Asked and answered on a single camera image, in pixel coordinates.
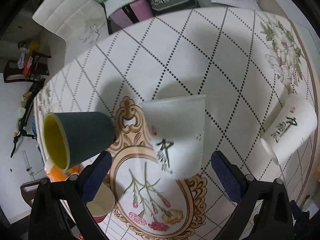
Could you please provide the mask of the white paper cup with calligraphy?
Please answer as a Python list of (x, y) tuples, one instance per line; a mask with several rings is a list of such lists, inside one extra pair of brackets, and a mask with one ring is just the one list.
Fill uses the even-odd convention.
[(206, 95), (143, 102), (143, 111), (157, 163), (164, 176), (189, 179), (201, 168)]

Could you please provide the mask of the red ribbed paper cup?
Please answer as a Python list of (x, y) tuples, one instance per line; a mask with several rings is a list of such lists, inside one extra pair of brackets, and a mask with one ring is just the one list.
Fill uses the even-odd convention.
[(86, 204), (89, 212), (97, 223), (101, 223), (112, 211), (115, 205), (115, 197), (106, 183), (103, 181), (94, 199)]

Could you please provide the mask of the orange and white paper cup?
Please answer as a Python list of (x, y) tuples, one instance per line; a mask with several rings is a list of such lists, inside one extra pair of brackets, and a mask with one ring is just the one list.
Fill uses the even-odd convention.
[(50, 158), (44, 164), (44, 171), (51, 182), (59, 182), (68, 179), (73, 174), (80, 174), (80, 166), (76, 165), (66, 171), (59, 169)]

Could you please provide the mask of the dark green yellow-lined cup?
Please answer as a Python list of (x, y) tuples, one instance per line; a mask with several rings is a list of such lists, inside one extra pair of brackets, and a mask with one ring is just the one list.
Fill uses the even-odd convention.
[(53, 164), (66, 171), (108, 149), (116, 133), (112, 119), (104, 113), (49, 113), (43, 138)]

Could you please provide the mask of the white paper cup lying sideways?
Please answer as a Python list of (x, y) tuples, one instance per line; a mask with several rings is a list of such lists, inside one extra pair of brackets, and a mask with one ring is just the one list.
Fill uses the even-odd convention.
[(317, 115), (310, 102), (299, 94), (291, 94), (260, 141), (279, 166), (299, 149), (317, 125)]

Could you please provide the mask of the floral diamond pattern tablecloth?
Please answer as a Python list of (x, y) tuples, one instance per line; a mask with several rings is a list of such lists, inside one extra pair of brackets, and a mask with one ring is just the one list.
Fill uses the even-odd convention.
[(40, 148), (49, 113), (79, 113), (73, 135), (117, 133), (104, 184), (109, 239), (214, 239), (236, 207), (210, 164), (220, 150), (255, 178), (282, 179), (301, 202), (318, 150), (313, 132), (275, 163), (260, 137), (296, 93), (319, 111), (305, 27), (268, 12), (198, 8), (134, 24), (66, 64), (35, 99)]

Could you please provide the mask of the dark wooden chair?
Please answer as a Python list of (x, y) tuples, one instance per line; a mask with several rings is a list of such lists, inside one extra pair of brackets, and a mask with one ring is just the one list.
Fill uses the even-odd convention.
[(24, 59), (9, 60), (3, 70), (5, 83), (36, 82), (41, 76), (49, 76), (48, 66), (40, 59), (51, 59), (50, 55), (32, 50)]

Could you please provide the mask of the white padded chair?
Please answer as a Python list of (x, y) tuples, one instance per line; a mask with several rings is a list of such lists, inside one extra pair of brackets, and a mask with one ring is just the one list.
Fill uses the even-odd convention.
[(33, 20), (65, 41), (65, 64), (109, 36), (105, 10), (94, 0), (44, 0)]

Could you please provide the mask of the pink storage box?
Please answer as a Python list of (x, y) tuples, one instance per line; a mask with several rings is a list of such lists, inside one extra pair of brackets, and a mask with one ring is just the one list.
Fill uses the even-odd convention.
[(136, 0), (115, 11), (110, 19), (121, 28), (126, 28), (153, 16), (148, 0)]

